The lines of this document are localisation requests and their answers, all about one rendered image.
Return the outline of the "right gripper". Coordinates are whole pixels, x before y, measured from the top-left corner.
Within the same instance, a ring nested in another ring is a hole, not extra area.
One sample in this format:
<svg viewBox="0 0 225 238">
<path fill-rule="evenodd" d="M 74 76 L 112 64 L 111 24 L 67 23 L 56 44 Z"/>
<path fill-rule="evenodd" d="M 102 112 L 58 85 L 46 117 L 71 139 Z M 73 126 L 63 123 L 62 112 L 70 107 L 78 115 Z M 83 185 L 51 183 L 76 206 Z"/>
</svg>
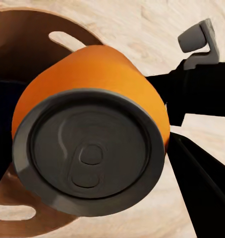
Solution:
<svg viewBox="0 0 225 238">
<path fill-rule="evenodd" d="M 225 62 L 183 70 L 185 60 L 168 74 L 146 76 L 166 106 L 169 124 L 182 126 L 186 113 L 225 117 Z"/>
</svg>

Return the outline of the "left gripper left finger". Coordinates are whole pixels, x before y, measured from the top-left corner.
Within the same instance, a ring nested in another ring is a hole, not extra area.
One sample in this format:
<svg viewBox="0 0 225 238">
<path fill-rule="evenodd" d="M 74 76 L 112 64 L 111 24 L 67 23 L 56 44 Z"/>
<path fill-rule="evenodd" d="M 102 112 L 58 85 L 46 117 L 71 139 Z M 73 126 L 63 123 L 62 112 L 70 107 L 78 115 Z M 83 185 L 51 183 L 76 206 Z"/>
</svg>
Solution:
<svg viewBox="0 0 225 238">
<path fill-rule="evenodd" d="M 0 180 L 12 162 L 12 134 L 0 135 Z"/>
</svg>

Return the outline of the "can of soda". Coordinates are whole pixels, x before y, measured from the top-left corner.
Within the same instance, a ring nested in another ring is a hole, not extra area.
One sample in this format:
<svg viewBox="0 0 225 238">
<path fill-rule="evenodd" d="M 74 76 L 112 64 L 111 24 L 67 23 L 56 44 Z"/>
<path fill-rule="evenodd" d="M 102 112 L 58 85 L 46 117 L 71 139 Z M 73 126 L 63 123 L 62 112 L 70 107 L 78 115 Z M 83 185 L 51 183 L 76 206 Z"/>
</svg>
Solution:
<svg viewBox="0 0 225 238">
<path fill-rule="evenodd" d="M 12 116 L 27 83 L 0 80 L 0 135 L 10 133 Z"/>
<path fill-rule="evenodd" d="M 12 161 L 27 191 L 72 216 L 99 217 L 144 199 L 161 177 L 168 112 L 120 51 L 86 46 L 43 71 L 15 106 Z"/>
</svg>

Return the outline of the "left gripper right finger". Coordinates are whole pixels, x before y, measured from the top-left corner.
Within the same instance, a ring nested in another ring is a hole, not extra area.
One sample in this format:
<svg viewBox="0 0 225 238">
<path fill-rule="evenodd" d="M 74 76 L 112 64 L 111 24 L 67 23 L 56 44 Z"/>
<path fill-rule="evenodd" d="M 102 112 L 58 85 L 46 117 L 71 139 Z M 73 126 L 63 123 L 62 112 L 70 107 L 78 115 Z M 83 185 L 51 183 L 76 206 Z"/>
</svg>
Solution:
<svg viewBox="0 0 225 238">
<path fill-rule="evenodd" d="M 197 238 L 225 238 L 225 165 L 174 132 L 167 154 Z"/>
</svg>

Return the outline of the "trash can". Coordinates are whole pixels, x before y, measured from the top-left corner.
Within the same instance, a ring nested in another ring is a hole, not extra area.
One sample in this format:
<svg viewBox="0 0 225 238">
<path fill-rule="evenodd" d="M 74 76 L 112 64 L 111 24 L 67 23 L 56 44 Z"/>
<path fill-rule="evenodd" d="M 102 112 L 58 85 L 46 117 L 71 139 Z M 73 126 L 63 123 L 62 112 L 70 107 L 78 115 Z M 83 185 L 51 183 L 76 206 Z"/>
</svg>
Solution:
<svg viewBox="0 0 225 238">
<path fill-rule="evenodd" d="M 58 13 L 31 7 L 0 8 L 0 80 L 30 84 L 43 71 L 74 53 L 53 40 L 67 33 L 86 46 L 105 45 L 93 32 Z M 37 200 L 21 183 L 13 161 L 0 180 L 0 205 L 30 206 L 27 220 L 0 220 L 0 238 L 35 238 L 80 218 L 54 210 Z"/>
</svg>

